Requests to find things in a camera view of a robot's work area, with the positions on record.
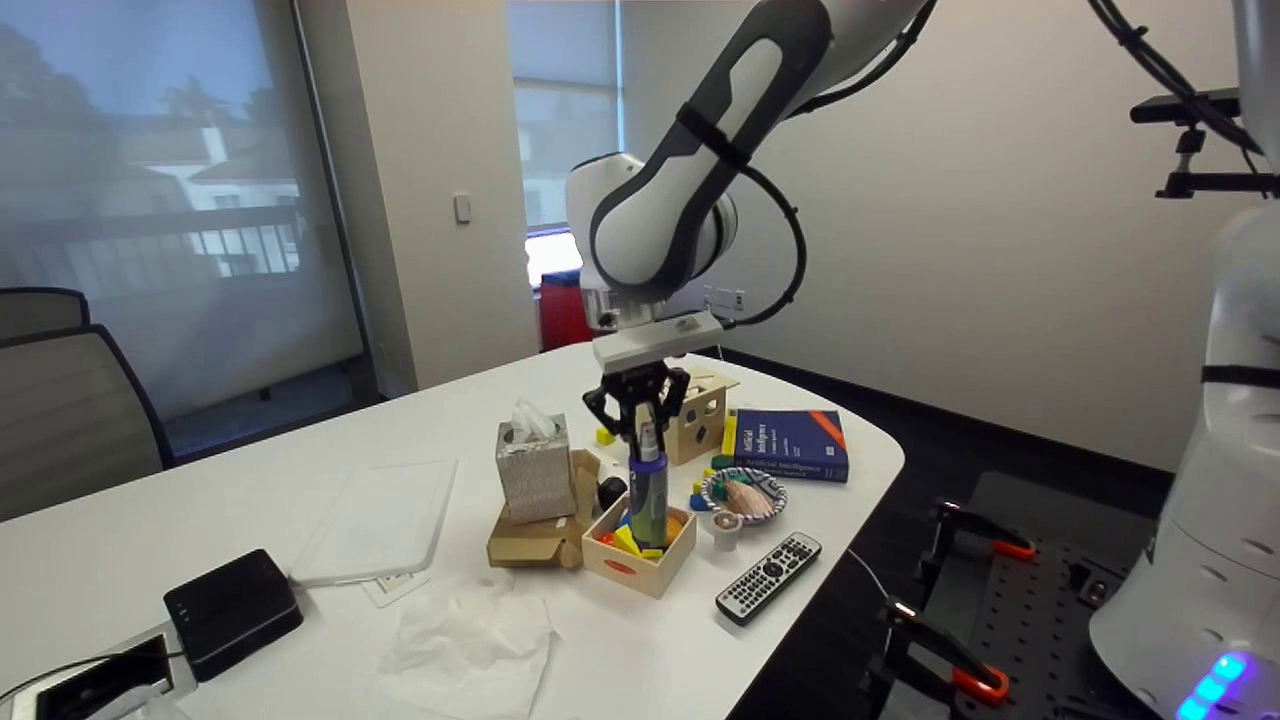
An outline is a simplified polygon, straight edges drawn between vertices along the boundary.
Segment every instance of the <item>floor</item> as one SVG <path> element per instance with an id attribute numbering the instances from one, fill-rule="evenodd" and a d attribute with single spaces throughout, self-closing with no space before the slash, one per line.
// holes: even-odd
<path id="1" fill-rule="evenodd" d="M 730 354 L 740 364 L 795 379 L 863 421 L 890 433 L 906 468 L 885 495 L 869 529 L 854 535 L 854 553 L 885 577 L 889 591 L 919 603 L 922 587 L 911 580 L 915 557 L 932 540 L 934 495 L 966 500 L 978 472 L 1022 474 L 1085 500 L 1099 500 L 1136 514 L 1155 514 L 1169 491 L 1169 472 L 1118 464 L 1107 454 L 1058 449 L 1007 429 L 975 425 L 922 404 L 890 400 L 869 389 L 836 382 L 795 367 L 781 367 L 754 354 Z M 349 367 L 311 370 L 259 395 L 243 395 L 199 414 L 167 425 L 167 439 L 178 458 L 197 458 L 219 449 L 249 443 L 257 434 L 286 433 L 334 410 L 372 404 L 377 395 L 354 382 Z M 863 691 L 863 666 L 885 641 L 878 596 L 863 573 L 845 559 L 798 624 L 776 649 L 769 666 L 743 691 L 730 714 L 805 714 L 805 720 L 861 720 L 875 714 L 885 696 Z"/>

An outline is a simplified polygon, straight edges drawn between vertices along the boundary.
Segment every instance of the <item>white table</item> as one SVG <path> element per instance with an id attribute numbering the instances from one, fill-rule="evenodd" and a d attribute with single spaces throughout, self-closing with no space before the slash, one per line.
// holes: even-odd
<path id="1" fill-rule="evenodd" d="M 737 364 L 683 364 L 730 375 L 730 406 L 832 406 Z M 163 624 L 167 587 L 249 548 L 268 548 L 286 568 L 334 485 L 368 464 L 455 458 L 430 577 L 479 577 L 499 513 L 495 425 L 527 400 L 564 410 L 572 439 L 587 449 L 596 421 L 578 406 L 578 392 L 596 379 L 587 342 L 574 342 L 0 522 L 0 682 Z M 853 480 L 791 480 L 787 513 L 743 535 L 737 553 L 717 553 L 701 530 L 659 601 L 593 573 L 518 573 L 518 591 L 535 587 L 559 631 L 530 714 L 727 714 L 902 468 L 890 434 L 853 410 L 839 421 Z M 701 468 L 671 468 L 671 504 L 686 500 Z M 754 624 L 727 627 L 717 615 L 717 591 L 787 530 L 806 530 L 829 553 Z M 216 677 L 178 706 L 216 720 L 421 714 L 377 691 L 396 624 L 401 603 L 379 608 L 362 587 L 311 587 L 299 631 Z"/>

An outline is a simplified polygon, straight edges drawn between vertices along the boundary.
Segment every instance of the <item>window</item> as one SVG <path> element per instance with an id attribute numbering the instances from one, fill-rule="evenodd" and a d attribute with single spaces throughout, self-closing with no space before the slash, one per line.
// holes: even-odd
<path id="1" fill-rule="evenodd" d="M 0 286 L 81 286 L 161 414 L 360 354 L 279 0 L 0 0 Z"/>
<path id="2" fill-rule="evenodd" d="M 624 145 L 620 0 L 509 0 L 527 257 L 578 269 L 564 234 L 572 165 Z"/>

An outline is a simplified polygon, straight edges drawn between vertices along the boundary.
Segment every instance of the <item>white tissue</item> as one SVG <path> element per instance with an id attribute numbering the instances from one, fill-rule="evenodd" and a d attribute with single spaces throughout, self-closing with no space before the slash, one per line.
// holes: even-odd
<path id="1" fill-rule="evenodd" d="M 509 573 L 437 580 L 402 608 L 379 687 L 440 720 L 530 714 L 550 641 L 542 601 L 514 591 Z"/>

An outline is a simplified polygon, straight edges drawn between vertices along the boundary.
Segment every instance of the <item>black device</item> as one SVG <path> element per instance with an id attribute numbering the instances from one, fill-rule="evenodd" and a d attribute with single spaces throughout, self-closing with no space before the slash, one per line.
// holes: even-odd
<path id="1" fill-rule="evenodd" d="M 219 677 L 302 624 L 286 577 L 265 548 L 163 591 L 163 608 L 197 679 Z"/>
<path id="2" fill-rule="evenodd" d="M 812 535 L 787 535 L 781 540 L 764 559 L 754 559 L 743 577 L 737 577 L 720 596 L 717 608 L 748 624 L 764 610 L 814 557 L 825 553 Z"/>
<path id="3" fill-rule="evenodd" d="M 37 720 L 84 720 L 133 687 L 167 691 L 163 634 L 153 634 L 37 696 Z"/>

